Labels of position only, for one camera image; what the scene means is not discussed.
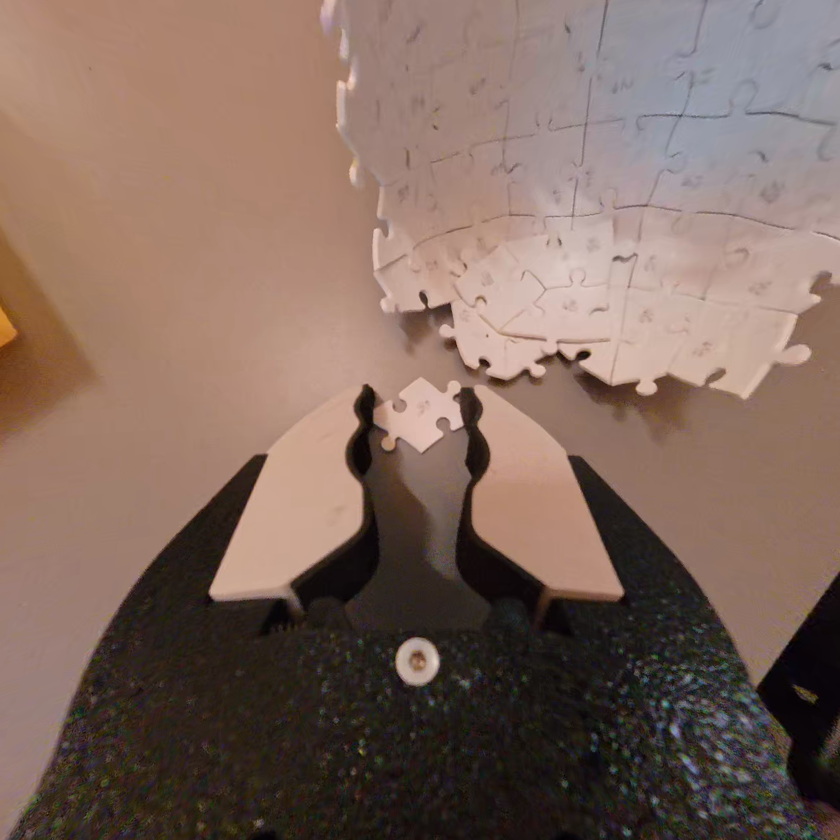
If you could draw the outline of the yellow plastic bin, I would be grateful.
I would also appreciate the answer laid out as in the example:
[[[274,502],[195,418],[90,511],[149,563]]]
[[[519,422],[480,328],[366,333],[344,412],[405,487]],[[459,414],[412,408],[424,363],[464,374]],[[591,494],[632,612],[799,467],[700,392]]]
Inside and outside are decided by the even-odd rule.
[[[1,349],[4,350],[16,340],[18,330],[14,325],[9,294],[13,290],[16,277],[16,257],[9,247],[5,233],[1,231]]]

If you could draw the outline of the white puzzle piece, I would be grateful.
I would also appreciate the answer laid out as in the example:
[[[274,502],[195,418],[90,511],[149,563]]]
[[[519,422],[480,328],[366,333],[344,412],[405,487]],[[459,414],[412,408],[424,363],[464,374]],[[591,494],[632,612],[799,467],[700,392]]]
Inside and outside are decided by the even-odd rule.
[[[400,392],[399,399],[404,403],[402,410],[393,401],[376,406],[374,425],[385,432],[382,449],[390,453],[402,440],[423,454],[443,438],[439,421],[444,419],[452,432],[461,429],[464,419],[458,399],[460,392],[461,385],[456,381],[440,391],[420,377]]]

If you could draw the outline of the colourful cartoon puzzle ball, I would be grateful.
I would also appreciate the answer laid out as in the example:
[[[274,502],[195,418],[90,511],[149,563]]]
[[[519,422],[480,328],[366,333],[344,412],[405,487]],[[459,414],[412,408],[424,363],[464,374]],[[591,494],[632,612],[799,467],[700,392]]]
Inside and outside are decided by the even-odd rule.
[[[748,398],[838,285],[838,2],[323,2],[390,314],[464,364]]]

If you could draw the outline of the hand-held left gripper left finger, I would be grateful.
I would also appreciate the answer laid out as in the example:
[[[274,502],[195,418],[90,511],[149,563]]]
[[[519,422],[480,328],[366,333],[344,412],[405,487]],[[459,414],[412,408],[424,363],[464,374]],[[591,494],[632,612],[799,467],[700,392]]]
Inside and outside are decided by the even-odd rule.
[[[379,564],[364,479],[372,464],[375,393],[353,385],[268,449],[210,584],[214,602],[282,601],[302,615],[361,593]]]

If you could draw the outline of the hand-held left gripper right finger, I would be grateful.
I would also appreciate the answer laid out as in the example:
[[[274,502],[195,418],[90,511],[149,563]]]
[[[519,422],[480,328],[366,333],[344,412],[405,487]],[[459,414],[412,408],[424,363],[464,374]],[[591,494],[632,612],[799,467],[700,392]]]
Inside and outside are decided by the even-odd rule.
[[[516,599],[533,622],[560,602],[625,596],[564,447],[485,385],[466,388],[469,483],[458,523],[460,577],[488,603]]]

